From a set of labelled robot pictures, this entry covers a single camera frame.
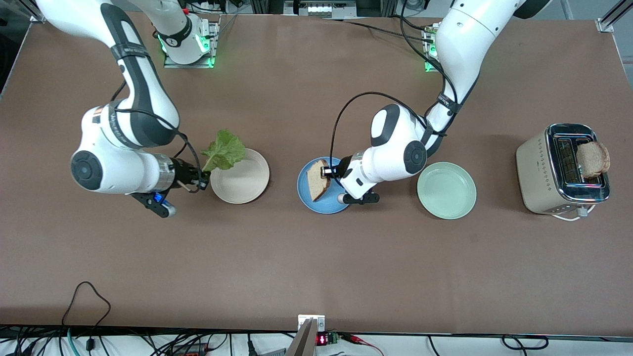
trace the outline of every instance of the light green plate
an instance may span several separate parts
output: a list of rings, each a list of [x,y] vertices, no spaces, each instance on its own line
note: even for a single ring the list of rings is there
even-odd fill
[[[459,219],[475,206],[477,188],[470,174],[458,165],[437,162],[418,178],[418,197],[429,213],[442,219]]]

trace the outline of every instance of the blue plate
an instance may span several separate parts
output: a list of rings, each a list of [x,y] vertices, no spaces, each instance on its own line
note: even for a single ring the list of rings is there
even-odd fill
[[[307,172],[308,169],[310,169],[310,167],[317,160],[325,160],[328,165],[330,164],[330,157],[328,156],[315,158],[303,167],[303,169],[299,172],[299,177],[297,178],[297,193],[299,193],[299,198],[306,205],[306,207],[308,207],[313,212],[317,212],[320,214],[334,214],[345,210],[345,208],[347,208],[349,204],[341,204],[337,200],[339,194],[345,193],[345,189],[336,184],[334,180],[332,180],[330,187],[327,188],[321,198],[317,199],[316,201],[312,201],[312,198],[310,198]],[[332,157],[333,165],[337,165],[340,162],[340,159]]]

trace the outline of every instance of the toaster cord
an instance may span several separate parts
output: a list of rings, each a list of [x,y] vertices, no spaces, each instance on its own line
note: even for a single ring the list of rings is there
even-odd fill
[[[593,208],[595,208],[595,207],[596,207],[595,204],[591,205],[589,207],[589,209],[587,209],[587,214],[591,213],[591,210],[593,210]],[[564,221],[576,221],[576,220],[580,219],[580,216],[576,216],[575,218],[572,218],[572,219],[569,219],[569,218],[566,218],[566,217],[562,217],[562,216],[559,216],[559,215],[552,215],[552,216],[557,218],[557,219],[564,220]]]

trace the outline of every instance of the beige plate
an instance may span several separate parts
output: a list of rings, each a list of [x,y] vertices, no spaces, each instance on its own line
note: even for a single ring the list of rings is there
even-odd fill
[[[211,172],[211,188],[218,198],[231,204],[244,204],[260,196],[270,178],[270,169],[257,151],[246,149],[244,159],[228,170]]]

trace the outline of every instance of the plate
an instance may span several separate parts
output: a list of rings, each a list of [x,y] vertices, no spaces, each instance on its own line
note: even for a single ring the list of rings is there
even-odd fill
[[[244,204],[259,197],[270,178],[268,162],[257,151],[247,148],[244,159],[233,168],[211,172],[211,188],[218,198],[231,204]]]
[[[426,167],[418,178],[418,197],[429,213],[459,219],[475,206],[477,188],[466,170],[449,162]]]
[[[308,162],[303,169],[299,172],[297,178],[297,193],[299,193],[299,199],[313,212],[320,214],[334,214],[345,210],[349,204],[341,204],[338,201],[339,194],[345,194],[345,189],[338,185],[333,179],[330,182],[330,187],[327,188],[321,198],[316,201],[312,201],[310,198],[310,189],[308,188],[308,169],[317,161],[325,160],[330,164],[330,157],[315,158]],[[341,162],[340,159],[332,157],[332,164],[337,165]]]

